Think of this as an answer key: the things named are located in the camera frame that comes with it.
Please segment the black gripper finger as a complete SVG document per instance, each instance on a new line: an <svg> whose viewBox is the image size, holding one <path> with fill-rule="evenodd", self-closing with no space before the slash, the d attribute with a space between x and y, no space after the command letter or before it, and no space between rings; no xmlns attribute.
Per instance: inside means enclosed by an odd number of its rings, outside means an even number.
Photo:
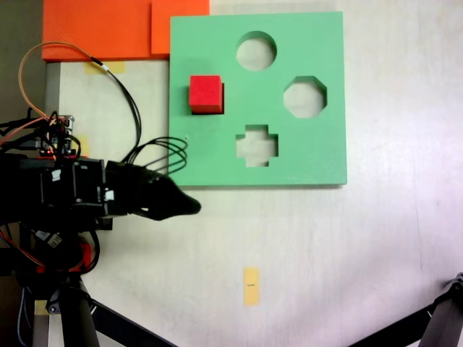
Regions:
<svg viewBox="0 0 463 347"><path fill-rule="evenodd" d="M107 187L117 203L180 203L189 199L171 178L142 166L109 161L105 172Z"/></svg>
<svg viewBox="0 0 463 347"><path fill-rule="evenodd" d="M142 218L161 221L182 215L195 215L201 210L201 204L189 197L154 197L147 199L115 201L115 215L137 215Z"/></svg>

